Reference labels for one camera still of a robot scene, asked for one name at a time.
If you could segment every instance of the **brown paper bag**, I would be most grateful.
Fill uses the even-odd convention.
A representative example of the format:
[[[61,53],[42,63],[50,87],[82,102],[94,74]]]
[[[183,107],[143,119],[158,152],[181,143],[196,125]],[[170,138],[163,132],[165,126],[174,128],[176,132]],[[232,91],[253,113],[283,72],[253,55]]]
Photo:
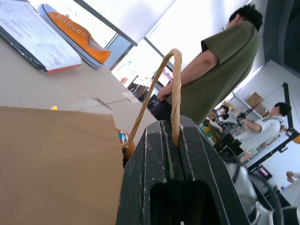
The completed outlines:
[[[122,176],[112,116],[0,107],[0,225],[115,224]]]

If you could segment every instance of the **paper bag handle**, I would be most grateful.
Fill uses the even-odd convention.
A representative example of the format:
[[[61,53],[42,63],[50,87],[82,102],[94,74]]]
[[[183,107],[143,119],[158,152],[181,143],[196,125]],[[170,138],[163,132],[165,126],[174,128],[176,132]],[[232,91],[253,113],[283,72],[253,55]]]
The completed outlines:
[[[151,94],[153,92],[153,89],[162,74],[165,66],[167,65],[170,58],[174,56],[175,62],[173,67],[173,89],[172,89],[172,114],[171,114],[171,123],[172,123],[172,139],[176,147],[178,147],[178,141],[179,141],[179,133],[180,133],[180,103],[181,103],[181,64],[182,64],[182,56],[181,52],[177,49],[172,49],[163,59],[162,63],[160,64],[160,67],[156,71],[156,75],[152,81],[152,84],[149,88],[149,92],[142,104],[141,110],[139,115],[137,116],[135,120],[135,124],[129,134],[128,142],[123,143],[121,146],[122,148],[125,148],[129,146],[137,132],[137,129],[140,126],[141,120],[143,118],[143,115],[145,113],[147,104],[150,100]]]

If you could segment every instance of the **open book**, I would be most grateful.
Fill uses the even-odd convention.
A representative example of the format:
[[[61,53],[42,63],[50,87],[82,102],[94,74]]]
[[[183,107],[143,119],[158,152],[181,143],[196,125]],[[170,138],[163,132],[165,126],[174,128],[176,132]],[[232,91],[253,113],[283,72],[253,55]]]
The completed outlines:
[[[0,0],[0,36],[47,74],[82,63],[75,50],[27,2]]]

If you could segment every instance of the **orange sneaker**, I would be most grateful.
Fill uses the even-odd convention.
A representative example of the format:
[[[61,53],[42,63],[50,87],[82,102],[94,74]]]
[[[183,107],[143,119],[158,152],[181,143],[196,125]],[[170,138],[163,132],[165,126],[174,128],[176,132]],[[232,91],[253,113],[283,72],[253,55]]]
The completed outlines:
[[[42,4],[37,11],[40,16],[63,37],[91,67],[98,69],[110,56],[111,52],[102,48],[84,27],[58,13],[47,4]]]

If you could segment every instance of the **black hair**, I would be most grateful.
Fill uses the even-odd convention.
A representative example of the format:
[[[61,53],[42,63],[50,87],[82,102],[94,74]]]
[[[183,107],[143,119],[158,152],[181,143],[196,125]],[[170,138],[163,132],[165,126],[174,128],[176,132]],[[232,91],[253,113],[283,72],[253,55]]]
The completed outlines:
[[[228,111],[229,111],[229,107],[226,105],[221,105],[220,108],[223,108],[226,113],[228,113]]]
[[[279,113],[282,115],[282,116],[286,116],[287,114],[290,113],[291,111],[291,107],[285,103],[285,102],[278,102],[274,105],[274,107],[279,107]]]
[[[259,31],[261,25],[263,24],[263,15],[255,9],[255,5],[249,4],[244,7],[236,10],[229,18],[229,22],[231,22],[236,15],[239,14],[244,21],[249,21],[253,23],[257,31]]]

